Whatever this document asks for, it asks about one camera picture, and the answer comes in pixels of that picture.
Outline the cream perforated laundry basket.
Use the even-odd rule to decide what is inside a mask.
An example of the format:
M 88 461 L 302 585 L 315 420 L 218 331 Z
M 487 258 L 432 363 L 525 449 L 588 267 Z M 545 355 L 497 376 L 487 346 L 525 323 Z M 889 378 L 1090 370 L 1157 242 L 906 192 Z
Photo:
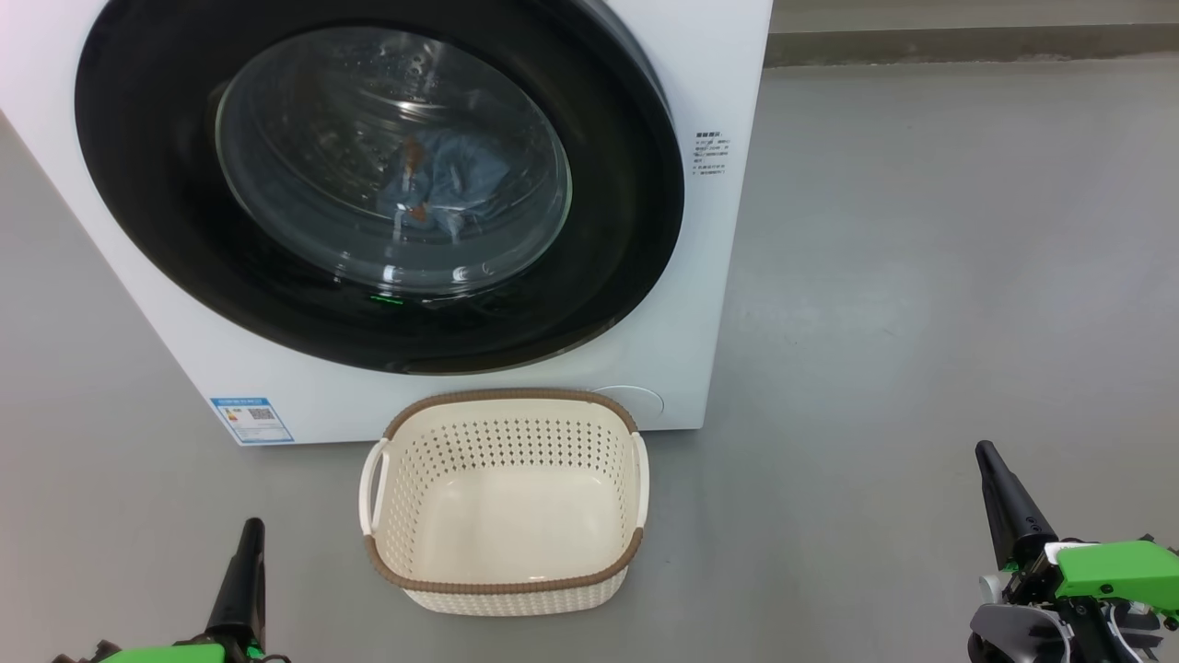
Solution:
M 420 608 L 531 617 L 599 608 L 648 520 L 632 413 L 592 390 L 465 390 L 401 411 L 365 457 L 368 558 Z

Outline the round white filter cover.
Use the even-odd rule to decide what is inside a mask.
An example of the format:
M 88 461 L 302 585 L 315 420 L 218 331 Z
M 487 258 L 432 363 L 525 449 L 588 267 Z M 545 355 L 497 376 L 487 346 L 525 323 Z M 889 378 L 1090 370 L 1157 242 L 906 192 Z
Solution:
M 619 403 L 635 420 L 635 424 L 658 420 L 664 413 L 664 399 L 648 388 L 633 385 L 612 385 L 595 388 L 593 393 Z

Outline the blue energy label sticker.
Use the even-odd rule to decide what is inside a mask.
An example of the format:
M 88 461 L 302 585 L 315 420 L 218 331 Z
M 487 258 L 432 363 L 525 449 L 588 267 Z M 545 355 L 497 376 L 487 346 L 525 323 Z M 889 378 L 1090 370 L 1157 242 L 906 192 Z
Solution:
M 243 446 L 295 444 L 286 424 L 266 398 L 215 398 L 210 403 Z

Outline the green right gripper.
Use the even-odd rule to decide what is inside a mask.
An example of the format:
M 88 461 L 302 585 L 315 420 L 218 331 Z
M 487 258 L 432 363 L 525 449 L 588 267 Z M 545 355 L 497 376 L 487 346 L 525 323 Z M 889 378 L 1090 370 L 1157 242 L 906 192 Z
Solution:
M 999 600 L 1137 600 L 1151 609 L 1179 609 L 1178 551 L 1155 541 L 1058 541 L 994 442 L 976 444 L 976 461 L 997 567 L 1012 573 Z

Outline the black round washer door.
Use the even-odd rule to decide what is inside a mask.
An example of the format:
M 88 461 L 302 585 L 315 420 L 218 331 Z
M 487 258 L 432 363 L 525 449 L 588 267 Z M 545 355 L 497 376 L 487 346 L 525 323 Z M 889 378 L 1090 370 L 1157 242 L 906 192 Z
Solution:
M 605 0 L 110 0 L 75 126 L 174 285 L 334 365 L 534 365 L 635 310 L 681 235 L 670 101 Z M 394 152 L 437 129 L 512 165 L 456 244 L 378 214 Z

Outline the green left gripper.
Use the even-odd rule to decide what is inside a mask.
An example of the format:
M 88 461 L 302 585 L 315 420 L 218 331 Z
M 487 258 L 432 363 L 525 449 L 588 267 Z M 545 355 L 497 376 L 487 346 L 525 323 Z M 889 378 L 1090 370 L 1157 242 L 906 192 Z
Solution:
M 264 544 L 265 526 L 261 518 L 245 520 L 204 634 L 226 637 L 237 646 L 264 645 Z M 138 646 L 97 657 L 97 663 L 225 663 L 225 649 L 218 643 Z

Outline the white front-load washing machine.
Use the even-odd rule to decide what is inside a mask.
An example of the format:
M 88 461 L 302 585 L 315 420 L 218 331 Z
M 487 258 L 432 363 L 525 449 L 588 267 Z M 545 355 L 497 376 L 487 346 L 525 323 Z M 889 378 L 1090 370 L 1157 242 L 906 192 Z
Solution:
M 753 137 L 773 0 L 602 0 L 633 33 L 667 96 L 681 147 L 681 235 L 640 306 L 602 335 L 534 365 L 406 375 L 334 365 L 245 332 L 174 285 L 114 221 L 75 126 L 84 42 L 110 0 L 0 0 L 0 112 L 29 147 L 153 332 L 206 399 L 266 398 L 289 445 L 369 442 L 399 411 L 457 390 L 612 385 L 648 388 L 665 407 L 641 431 L 700 428 Z

